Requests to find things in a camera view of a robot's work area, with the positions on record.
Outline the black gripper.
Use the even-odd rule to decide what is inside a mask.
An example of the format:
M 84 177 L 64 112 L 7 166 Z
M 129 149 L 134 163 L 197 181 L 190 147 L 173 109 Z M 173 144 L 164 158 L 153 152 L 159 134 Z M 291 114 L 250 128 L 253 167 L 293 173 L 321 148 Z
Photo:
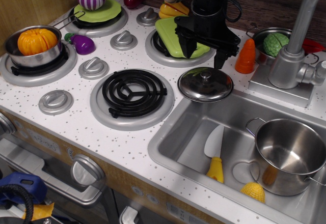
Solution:
M 190 58 L 201 43 L 216 50 L 214 68 L 222 69 L 225 61 L 237 55 L 240 39 L 225 23 L 225 18 L 180 16 L 174 19 L 175 32 L 183 55 Z

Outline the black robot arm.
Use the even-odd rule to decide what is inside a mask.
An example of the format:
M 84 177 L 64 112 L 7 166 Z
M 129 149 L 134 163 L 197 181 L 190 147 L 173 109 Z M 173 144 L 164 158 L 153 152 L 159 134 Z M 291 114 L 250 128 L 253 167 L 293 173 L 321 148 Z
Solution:
M 240 19 L 242 9 L 236 0 L 192 0 L 192 16 L 176 17 L 178 36 L 183 55 L 190 58 L 197 44 L 201 43 L 216 50 L 214 68 L 222 69 L 224 62 L 238 53 L 240 38 L 226 25 L 228 2 L 234 4 L 239 15 L 230 22 Z

